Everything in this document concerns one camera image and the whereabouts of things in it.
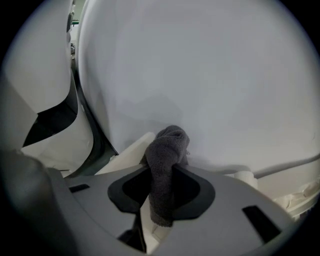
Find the white plastic panel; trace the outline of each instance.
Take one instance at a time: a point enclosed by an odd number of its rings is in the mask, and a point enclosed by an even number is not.
[[[318,56],[273,1],[90,0],[77,64],[121,153],[175,124],[189,163],[253,172],[320,153]]]
[[[126,169],[140,164],[142,157],[145,154],[147,147],[154,141],[156,135],[152,132],[147,132],[119,155],[113,156],[110,162],[106,164],[95,175],[106,174],[118,170]]]
[[[46,0],[12,42],[3,71],[36,113],[61,103],[70,88],[67,21],[71,0]]]
[[[301,187],[319,177],[320,159],[259,178],[257,182],[259,191],[274,200],[300,192]]]
[[[46,167],[72,173],[88,158],[93,143],[89,122],[78,100],[78,113],[70,126],[49,138],[23,147],[21,151],[37,158]]]

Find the gray cloth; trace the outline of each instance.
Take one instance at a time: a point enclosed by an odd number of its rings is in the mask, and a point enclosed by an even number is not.
[[[183,129],[171,125],[156,135],[141,160],[141,164],[148,164],[151,170],[150,215],[152,221],[159,226],[172,226],[172,166],[177,163],[188,164],[189,141]]]

